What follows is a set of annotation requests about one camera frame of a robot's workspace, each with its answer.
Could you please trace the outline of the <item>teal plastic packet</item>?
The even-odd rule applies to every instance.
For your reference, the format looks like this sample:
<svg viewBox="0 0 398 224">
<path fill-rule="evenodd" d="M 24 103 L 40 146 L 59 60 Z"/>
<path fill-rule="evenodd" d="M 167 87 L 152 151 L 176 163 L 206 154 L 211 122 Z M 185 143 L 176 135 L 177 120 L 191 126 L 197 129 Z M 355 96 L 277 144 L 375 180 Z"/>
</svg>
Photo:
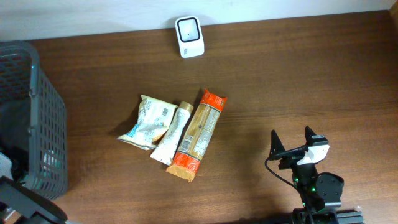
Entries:
<svg viewBox="0 0 398 224">
<path fill-rule="evenodd" d="M 59 180 L 62 175 L 63 162 L 56 157 L 54 151 L 40 152 L 42 163 L 40 173 L 52 180 Z"/>
</svg>

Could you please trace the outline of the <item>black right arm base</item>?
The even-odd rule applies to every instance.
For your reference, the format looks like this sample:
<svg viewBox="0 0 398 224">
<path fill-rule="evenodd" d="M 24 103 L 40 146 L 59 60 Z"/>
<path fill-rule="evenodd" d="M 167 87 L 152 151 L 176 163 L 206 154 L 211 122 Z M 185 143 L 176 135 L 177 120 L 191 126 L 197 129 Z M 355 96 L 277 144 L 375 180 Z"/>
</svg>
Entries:
<svg viewBox="0 0 398 224">
<path fill-rule="evenodd" d="M 291 224 L 364 224 L 363 213 L 356 210 L 327 210 L 308 213 L 295 209 L 290 216 Z"/>
</svg>

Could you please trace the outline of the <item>white tube with gold cap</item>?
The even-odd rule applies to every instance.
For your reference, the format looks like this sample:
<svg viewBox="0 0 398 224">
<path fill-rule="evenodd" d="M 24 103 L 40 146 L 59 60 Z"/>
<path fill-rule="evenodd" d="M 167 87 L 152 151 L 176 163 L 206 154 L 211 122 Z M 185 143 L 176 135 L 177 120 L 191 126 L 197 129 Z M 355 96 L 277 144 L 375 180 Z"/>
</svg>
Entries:
<svg viewBox="0 0 398 224">
<path fill-rule="evenodd" d="M 163 164 L 170 165 L 173 161 L 182 132 L 193 111 L 193 105 L 182 101 L 177 108 L 172 123 L 157 148 L 150 155 Z"/>
</svg>

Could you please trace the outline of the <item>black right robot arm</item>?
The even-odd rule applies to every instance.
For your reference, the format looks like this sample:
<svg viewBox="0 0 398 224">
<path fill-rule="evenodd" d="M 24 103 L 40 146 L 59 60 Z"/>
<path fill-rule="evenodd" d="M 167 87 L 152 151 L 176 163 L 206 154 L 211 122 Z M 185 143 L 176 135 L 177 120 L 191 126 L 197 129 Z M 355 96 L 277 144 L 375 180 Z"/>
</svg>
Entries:
<svg viewBox="0 0 398 224">
<path fill-rule="evenodd" d="M 286 150 L 277 135 L 271 131 L 271 148 L 268 161 L 279 161 L 280 170 L 292 171 L 291 186 L 300 194 L 305 208 L 323 212 L 341 206 L 344 180 L 338 175 L 317 171 L 316 165 L 326 158 L 330 145 L 326 136 L 315 134 L 305 127 L 306 143 Z"/>
</svg>

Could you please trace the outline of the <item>orange spaghetti packet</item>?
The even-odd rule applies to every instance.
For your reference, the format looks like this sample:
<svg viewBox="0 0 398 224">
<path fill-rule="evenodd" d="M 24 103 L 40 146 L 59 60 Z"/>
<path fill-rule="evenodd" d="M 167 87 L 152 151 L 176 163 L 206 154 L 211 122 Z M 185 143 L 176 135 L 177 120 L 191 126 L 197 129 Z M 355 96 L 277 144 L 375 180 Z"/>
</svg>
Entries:
<svg viewBox="0 0 398 224">
<path fill-rule="evenodd" d="M 204 91 L 200 104 L 166 171 L 191 182 L 203 160 L 227 97 Z"/>
</svg>

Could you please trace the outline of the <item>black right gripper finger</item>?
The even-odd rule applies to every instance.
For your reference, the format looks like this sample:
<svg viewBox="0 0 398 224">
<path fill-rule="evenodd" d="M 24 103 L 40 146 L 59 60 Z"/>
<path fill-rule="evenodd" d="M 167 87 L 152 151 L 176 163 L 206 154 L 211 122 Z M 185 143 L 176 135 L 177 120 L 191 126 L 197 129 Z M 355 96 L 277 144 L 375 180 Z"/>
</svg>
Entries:
<svg viewBox="0 0 398 224">
<path fill-rule="evenodd" d="M 316 136 L 315 132 L 309 127 L 305 127 L 305 139 L 306 139 L 306 145 L 312 146 L 313 143 L 315 142 L 314 136 Z"/>
<path fill-rule="evenodd" d="M 270 155 L 276 155 L 278 153 L 285 152 L 285 148 L 277 135 L 276 131 L 273 129 L 271 131 L 271 148 Z"/>
</svg>

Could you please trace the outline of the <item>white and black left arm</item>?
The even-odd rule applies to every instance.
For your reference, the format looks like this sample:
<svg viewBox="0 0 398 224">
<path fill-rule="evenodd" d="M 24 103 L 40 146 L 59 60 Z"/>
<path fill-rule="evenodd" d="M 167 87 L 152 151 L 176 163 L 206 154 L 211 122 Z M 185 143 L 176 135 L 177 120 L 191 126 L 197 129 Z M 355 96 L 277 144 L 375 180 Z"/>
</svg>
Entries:
<svg viewBox="0 0 398 224">
<path fill-rule="evenodd" d="M 66 213 L 52 202 L 65 186 L 58 183 L 65 169 L 47 164 L 32 112 L 28 98 L 1 106 L 1 223 L 8 208 L 21 215 L 17 223 L 66 223 Z"/>
</svg>

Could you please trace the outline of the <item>white cream snack bag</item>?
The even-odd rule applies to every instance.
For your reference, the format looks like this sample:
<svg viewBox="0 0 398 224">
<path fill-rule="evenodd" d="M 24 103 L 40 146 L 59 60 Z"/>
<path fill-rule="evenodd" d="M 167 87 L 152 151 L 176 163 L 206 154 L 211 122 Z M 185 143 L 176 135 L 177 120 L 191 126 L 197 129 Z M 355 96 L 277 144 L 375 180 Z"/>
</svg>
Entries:
<svg viewBox="0 0 398 224">
<path fill-rule="evenodd" d="M 132 144 L 143 150 L 157 147 L 156 142 L 167 132 L 177 105 L 141 95 L 137 123 L 117 140 Z"/>
</svg>

